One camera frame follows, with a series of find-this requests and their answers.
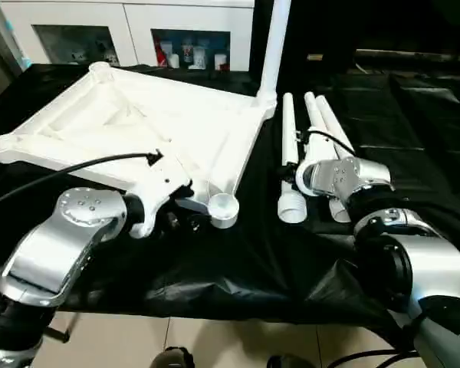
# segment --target white plastic frame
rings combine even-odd
[[[274,115],[290,5],[291,0],[274,5],[258,97],[94,63],[46,107],[0,136],[0,162],[21,160],[58,170],[101,156],[159,149],[175,156],[192,179],[194,196],[179,204],[207,213],[213,196],[235,196],[261,124]],[[145,179],[146,161],[114,161],[73,175],[129,189]],[[217,207],[221,202],[212,201]],[[223,202],[238,212],[232,198]],[[232,225],[236,217],[225,217],[219,227]]]

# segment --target cylindrical pipe end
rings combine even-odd
[[[297,224],[307,218],[307,203],[298,192],[283,192],[278,200],[278,217],[282,222]]]
[[[234,195],[219,193],[208,201],[208,213],[216,228],[231,228],[237,222],[240,205]]]
[[[327,132],[327,126],[324,122],[322,114],[317,106],[315,101],[315,96],[312,92],[307,92],[305,94],[305,106],[307,107],[308,118],[310,119],[310,124],[313,128],[323,130]]]

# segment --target black plastic sheet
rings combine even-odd
[[[142,73],[255,95],[247,74],[209,74],[139,66]],[[0,134],[23,123],[86,73],[85,67],[33,65],[0,97]],[[297,125],[306,129],[303,93],[325,94],[360,156],[388,165],[396,188],[415,200],[460,212],[460,82],[393,76],[300,80]],[[403,339],[383,306],[357,278],[350,229],[335,224],[321,199],[300,225],[276,215],[281,163],[281,112],[264,123],[238,189],[238,223],[227,230],[166,233],[101,245],[63,306],[70,311],[199,317],[220,320],[353,324],[399,346]],[[0,164],[0,194],[48,171]],[[29,229],[46,219],[58,195],[93,186],[68,176],[0,205],[0,265]],[[460,247],[460,223],[423,209]]]

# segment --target tile floor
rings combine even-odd
[[[65,330],[72,316],[58,313],[52,325]],[[197,368],[265,368],[269,356],[280,353],[326,368],[347,354],[389,348],[377,335],[355,327],[82,314],[69,343],[45,338],[33,367],[148,368],[170,346],[188,348]],[[341,368],[374,368],[382,361],[365,358]],[[392,367],[425,368],[420,359]]]

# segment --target white pvc pipe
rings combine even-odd
[[[339,120],[337,120],[336,115],[330,108],[330,105],[327,102],[326,98],[324,96],[319,96],[317,97],[316,102],[317,102],[317,107],[324,119],[326,129],[329,130],[331,135],[333,135],[335,138],[340,140],[346,146],[354,150],[353,146],[351,145],[350,140],[347,138],[347,135],[345,134],[342,126],[340,125]],[[336,144],[335,147],[336,147],[337,156],[340,159],[344,159],[346,157],[352,156],[350,153],[348,153],[345,149],[341,148],[339,145]]]
[[[294,121],[293,96],[283,96],[283,136],[281,163],[298,163],[297,129]],[[278,217],[289,224],[302,222],[307,218],[305,198],[292,188],[289,182],[281,181],[281,196],[278,200]]]
[[[298,163],[297,128],[294,120],[293,95],[283,96],[283,166]]]
[[[269,27],[268,46],[264,57],[261,87],[259,94],[274,96],[276,99],[276,84],[278,83],[281,55],[283,54],[284,36],[288,26],[291,0],[274,0],[271,25]]]
[[[315,100],[315,96],[312,92],[307,92],[305,94],[305,106],[307,107],[308,118],[310,119],[311,126],[327,132],[327,125],[320,113],[317,101]]]

